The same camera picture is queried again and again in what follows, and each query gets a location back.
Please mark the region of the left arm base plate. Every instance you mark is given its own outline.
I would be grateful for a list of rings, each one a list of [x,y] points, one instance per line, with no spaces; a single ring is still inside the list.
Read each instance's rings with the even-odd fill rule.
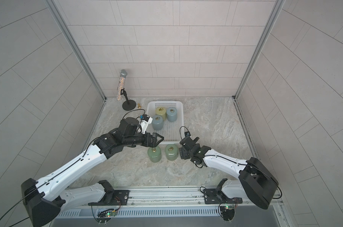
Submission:
[[[107,192],[99,202],[88,203],[89,206],[123,206],[127,205],[130,190]]]

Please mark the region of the green tea canister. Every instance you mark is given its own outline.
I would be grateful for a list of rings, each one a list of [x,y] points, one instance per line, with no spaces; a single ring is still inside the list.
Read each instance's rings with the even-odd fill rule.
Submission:
[[[174,161],[177,159],[179,154],[178,147],[175,144],[168,144],[165,148],[165,155],[169,161]]]
[[[147,154],[150,161],[153,163],[159,162],[162,158],[162,152],[159,146],[154,147],[154,148],[149,148],[147,151]]]

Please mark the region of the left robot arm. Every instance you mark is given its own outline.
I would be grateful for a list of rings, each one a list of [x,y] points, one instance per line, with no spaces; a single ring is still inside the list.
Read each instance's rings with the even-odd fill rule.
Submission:
[[[62,211],[83,204],[104,206],[121,203],[106,180],[83,188],[69,190],[67,187],[91,168],[121,152],[124,147],[157,147],[164,138],[158,133],[146,132],[152,120],[146,114],[139,118],[122,119],[118,128],[97,137],[85,151],[59,169],[38,180],[30,178],[24,181],[21,185],[23,204],[32,225],[42,227]]]

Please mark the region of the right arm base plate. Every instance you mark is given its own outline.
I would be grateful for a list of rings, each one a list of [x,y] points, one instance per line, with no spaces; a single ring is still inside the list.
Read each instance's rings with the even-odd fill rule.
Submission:
[[[242,204],[243,200],[239,197],[228,198],[221,190],[217,189],[201,189],[205,204]]]

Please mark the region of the blue tea canister front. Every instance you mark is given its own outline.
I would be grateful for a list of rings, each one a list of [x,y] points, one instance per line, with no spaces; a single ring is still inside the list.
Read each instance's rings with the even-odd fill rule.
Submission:
[[[152,127],[155,131],[161,130],[164,126],[164,119],[160,115],[153,116]]]

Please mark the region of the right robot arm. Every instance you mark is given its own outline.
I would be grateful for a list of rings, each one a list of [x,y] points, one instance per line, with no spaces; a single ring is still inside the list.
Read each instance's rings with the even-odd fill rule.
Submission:
[[[200,146],[198,139],[186,136],[180,141],[181,159],[189,159],[197,167],[218,169],[240,181],[221,180],[214,190],[218,202],[230,203],[234,198],[248,198],[257,207],[268,209],[279,183],[262,162],[254,157],[249,160],[229,157],[208,146]]]

